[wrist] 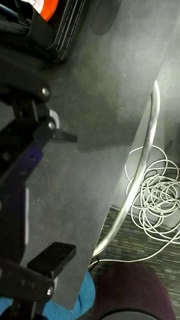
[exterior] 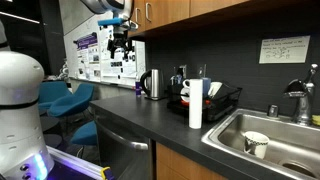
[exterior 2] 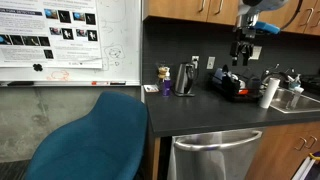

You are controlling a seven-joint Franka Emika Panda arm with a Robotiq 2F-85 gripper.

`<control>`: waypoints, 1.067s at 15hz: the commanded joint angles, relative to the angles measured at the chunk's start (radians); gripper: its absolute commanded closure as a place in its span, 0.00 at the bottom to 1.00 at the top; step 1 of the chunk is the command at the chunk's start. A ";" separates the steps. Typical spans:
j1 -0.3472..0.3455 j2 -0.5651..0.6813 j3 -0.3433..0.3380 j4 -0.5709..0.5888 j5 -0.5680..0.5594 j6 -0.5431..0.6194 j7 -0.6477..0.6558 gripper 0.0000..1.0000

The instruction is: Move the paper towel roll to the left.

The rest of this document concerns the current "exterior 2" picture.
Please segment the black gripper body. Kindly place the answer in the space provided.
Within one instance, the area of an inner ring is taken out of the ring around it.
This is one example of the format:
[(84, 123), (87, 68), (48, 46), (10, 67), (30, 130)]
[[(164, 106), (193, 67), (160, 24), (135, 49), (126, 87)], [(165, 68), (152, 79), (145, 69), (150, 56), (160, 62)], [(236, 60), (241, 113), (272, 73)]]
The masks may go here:
[(235, 39), (231, 43), (230, 55), (238, 57), (242, 54), (245, 58), (250, 58), (253, 55), (253, 39), (256, 31), (247, 28), (235, 28)]

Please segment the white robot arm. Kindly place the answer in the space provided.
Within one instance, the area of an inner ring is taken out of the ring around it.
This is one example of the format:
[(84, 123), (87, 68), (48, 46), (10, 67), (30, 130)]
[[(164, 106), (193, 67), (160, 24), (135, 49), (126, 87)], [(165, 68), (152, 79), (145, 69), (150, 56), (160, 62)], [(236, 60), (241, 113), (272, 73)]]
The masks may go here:
[(239, 0), (233, 29), (235, 39), (230, 49), (233, 66), (237, 65), (239, 55), (243, 56), (243, 65), (248, 65), (248, 60), (253, 55), (253, 39), (258, 33), (278, 34), (280, 32), (280, 28), (276, 25), (259, 21), (259, 14), (263, 11), (280, 9), (287, 2), (288, 0)]

